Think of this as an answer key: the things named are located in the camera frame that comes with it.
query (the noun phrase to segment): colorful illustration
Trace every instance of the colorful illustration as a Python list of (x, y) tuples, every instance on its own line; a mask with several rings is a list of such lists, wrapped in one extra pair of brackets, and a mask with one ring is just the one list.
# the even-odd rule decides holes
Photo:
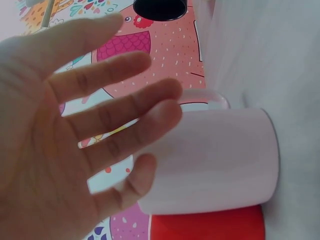
[(85, 240), (111, 240), (109, 236), (109, 221), (100, 222), (93, 231), (85, 238)]
[(112, 13), (117, 7), (118, 4), (112, 4), (110, 0), (77, 0), (70, 8), (70, 17), (74, 17), (75, 15), (99, 14), (102, 11)]
[(149, 215), (141, 212), (135, 204), (110, 218), (110, 231), (113, 240), (148, 240)]
[[(34, 7), (26, 7), (25, 0), (16, 1), (18, 1), (20, 20), (26, 25), (23, 34), (33, 34), (40, 31), (49, 0)], [(97, 63), (117, 54), (140, 50), (150, 54), (153, 61), (151, 68), (127, 81), (104, 87), (104, 91), (113, 98), (127, 95), (167, 77), (178, 79), (185, 89), (205, 88), (203, 64), (191, 0), (188, 3), (188, 13), (178, 20), (169, 22), (155, 22), (138, 16), (133, 10), (132, 3), (133, 0), (55, 0), (49, 27), (72, 18), (94, 18), (118, 11), (124, 16), (123, 27), (115, 37), (92, 53), (74, 59), (64, 66), (63, 70), (71, 70), (80, 61), (77, 66)], [(60, 105), (59, 109), (61, 114), (72, 114), (73, 111), (77, 112), (92, 107), (93, 104), (102, 100), (101, 98), (92, 97), (90, 102), (87, 102), (88, 97), (78, 99), (72, 103)], [(83, 140), (79, 143), (79, 147), (85, 148), (98, 143), (124, 128), (126, 126)], [(96, 181), (93, 189), (104, 189), (105, 185), (108, 188), (112, 186), (113, 182), (126, 177), (131, 172), (131, 167), (132, 161), (123, 161), (118, 166), (107, 167), (89, 181)], [(99, 223), (85, 240), (153, 240), (149, 236), (150, 227), (150, 216), (143, 214), (139, 206), (135, 204)]]
[[(56, 13), (66, 9), (77, 0), (55, 0), (53, 9), (51, 12), (51, 18)], [(26, 30), (23, 35), (29, 35), (36, 33), (41, 29), (41, 24), (48, 6), (49, 0), (45, 0), (41, 3), (34, 5), (33, 7), (27, 7), (25, 0), (17, 0), (17, 6), (20, 10), (20, 21), (25, 23)]]
[(76, 59), (74, 59), (74, 60), (71, 62), (71, 65), (69, 65), (69, 66), (66, 67), (66, 70), (69, 71), (69, 70), (73, 69), (73, 68), (74, 68), (74, 65), (77, 64), (78, 62), (80, 62), (84, 57), (85, 57), (85, 55), (79, 56), (79, 57), (77, 57)]
[(185, 89), (206, 87), (192, 6), (184, 17), (169, 22), (142, 18), (132, 5), (121, 13), (123, 27), (110, 41), (92, 52), (92, 63), (139, 50), (150, 54), (153, 64), (138, 76), (104, 87), (109, 95), (121, 97), (167, 77), (180, 80)]

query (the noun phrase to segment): finger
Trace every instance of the finger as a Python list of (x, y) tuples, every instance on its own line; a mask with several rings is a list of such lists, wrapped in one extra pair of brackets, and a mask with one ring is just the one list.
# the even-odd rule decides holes
[(83, 98), (96, 90), (138, 75), (151, 65), (150, 56), (144, 52), (130, 52), (106, 61), (54, 74), (49, 78), (57, 101), (62, 104)]
[(177, 101), (165, 100), (158, 103), (137, 123), (94, 145), (82, 148), (90, 174), (94, 175), (156, 141), (176, 126), (181, 116), (182, 110)]
[(65, 117), (79, 141), (109, 133), (147, 113), (157, 103), (178, 100), (182, 87), (175, 79), (164, 79), (130, 95), (98, 104)]
[(10, 38), (2, 43), (1, 54), (15, 59), (18, 72), (27, 66), (44, 80), (63, 65), (107, 42), (122, 24), (119, 13), (70, 20), (33, 35)]
[(153, 155), (141, 155), (123, 182), (93, 195), (100, 220), (127, 209), (146, 195), (153, 184), (156, 168), (157, 162)]

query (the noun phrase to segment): red object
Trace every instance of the red object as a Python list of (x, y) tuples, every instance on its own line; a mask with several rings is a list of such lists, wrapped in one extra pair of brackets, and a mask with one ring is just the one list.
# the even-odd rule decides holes
[(154, 21), (143, 18), (142, 16), (139, 16), (139, 15), (135, 16), (133, 20), (133, 24), (139, 29), (145, 29), (147, 27), (150, 27), (153, 23)]
[(260, 206), (151, 218), (150, 240), (264, 239), (265, 225)]

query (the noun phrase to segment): pink illustrated surface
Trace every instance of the pink illustrated surface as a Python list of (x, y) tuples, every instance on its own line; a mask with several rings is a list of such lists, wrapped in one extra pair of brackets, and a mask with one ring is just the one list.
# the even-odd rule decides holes
[(138, 204), (110, 217), (113, 240), (148, 240), (149, 215), (141, 212)]
[(188, 7), (185, 16), (168, 22), (142, 18), (134, 12), (132, 5), (121, 14), (124, 17), (121, 30), (92, 52), (92, 63), (118, 54), (143, 51), (150, 54), (152, 66), (129, 80), (104, 87), (109, 95), (121, 97), (168, 77), (178, 79), (185, 89), (206, 87), (192, 6)]

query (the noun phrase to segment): purple leaf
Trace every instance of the purple leaf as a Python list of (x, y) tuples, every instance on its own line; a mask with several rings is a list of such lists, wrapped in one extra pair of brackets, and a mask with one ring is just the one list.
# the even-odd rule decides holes
[(107, 240), (107, 235), (104, 234), (104, 235), (100, 238), (100, 240)]
[(103, 229), (104, 229), (103, 226), (97, 226), (97, 227), (94, 229), (94, 232), (95, 232), (95, 234), (100, 235)]

